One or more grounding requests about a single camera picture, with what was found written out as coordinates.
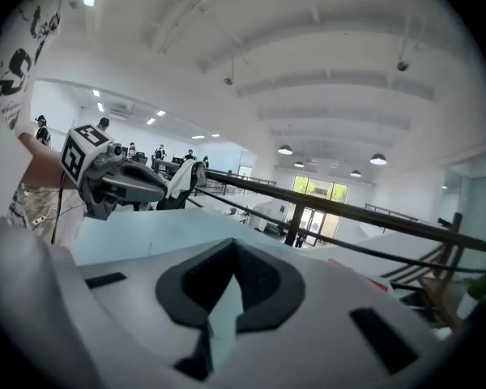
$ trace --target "window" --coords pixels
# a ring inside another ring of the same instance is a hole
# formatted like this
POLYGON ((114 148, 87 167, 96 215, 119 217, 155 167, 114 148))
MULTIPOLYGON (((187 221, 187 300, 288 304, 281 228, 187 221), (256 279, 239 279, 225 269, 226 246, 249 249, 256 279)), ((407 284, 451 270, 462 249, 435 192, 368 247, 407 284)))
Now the window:
MULTIPOLYGON (((332 200, 334 202, 346 203, 347 185, 340 183, 327 182, 311 177, 295 176, 292 190, 303 195, 316 196, 321 199, 332 200)), ((289 203, 286 211, 285 220, 288 222, 293 218, 295 204, 289 203)), ((326 237, 333 237, 339 225, 340 218, 329 213, 322 213, 312 209, 305 209, 301 227, 310 232, 318 233, 326 237)), ((317 241, 313 237, 308 237, 305 241, 306 246, 324 246, 325 242, 317 241)))

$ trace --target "black baseball cap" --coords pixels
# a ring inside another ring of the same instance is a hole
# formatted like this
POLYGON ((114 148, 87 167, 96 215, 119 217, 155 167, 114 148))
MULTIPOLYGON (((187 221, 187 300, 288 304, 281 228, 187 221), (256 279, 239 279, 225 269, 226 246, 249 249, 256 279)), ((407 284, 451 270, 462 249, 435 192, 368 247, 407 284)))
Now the black baseball cap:
POLYGON ((107 119, 107 117, 102 117, 101 120, 99 121, 100 126, 109 126, 110 125, 110 120, 107 119))

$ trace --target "white t-shirt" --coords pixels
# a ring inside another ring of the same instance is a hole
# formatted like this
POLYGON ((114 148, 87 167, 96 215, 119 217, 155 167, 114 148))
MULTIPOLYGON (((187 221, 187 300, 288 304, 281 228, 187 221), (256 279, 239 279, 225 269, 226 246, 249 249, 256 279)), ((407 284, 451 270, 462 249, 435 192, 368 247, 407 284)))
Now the white t-shirt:
MULTIPOLYGON (((36 64, 57 34, 62 0, 23 0, 0 31, 0 117, 16 136, 30 133, 36 64)), ((26 226, 19 189, 9 219, 26 226)))

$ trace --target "security camera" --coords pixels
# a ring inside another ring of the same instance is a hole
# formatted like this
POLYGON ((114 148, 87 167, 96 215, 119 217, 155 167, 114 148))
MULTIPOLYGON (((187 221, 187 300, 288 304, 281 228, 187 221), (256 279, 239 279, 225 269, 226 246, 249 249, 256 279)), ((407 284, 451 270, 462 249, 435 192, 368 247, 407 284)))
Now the security camera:
POLYGON ((408 69, 408 63, 405 61, 399 61, 397 67, 398 71, 405 72, 408 69))

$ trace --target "potted plant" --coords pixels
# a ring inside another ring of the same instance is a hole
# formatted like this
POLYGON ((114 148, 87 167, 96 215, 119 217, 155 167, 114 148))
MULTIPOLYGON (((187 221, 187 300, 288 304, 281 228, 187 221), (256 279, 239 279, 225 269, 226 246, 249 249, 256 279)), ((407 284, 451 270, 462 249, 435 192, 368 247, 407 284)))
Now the potted plant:
POLYGON ((486 301, 486 275, 469 280, 469 282, 470 285, 457 308, 457 316, 461 319, 467 318, 477 307, 477 304, 486 301))

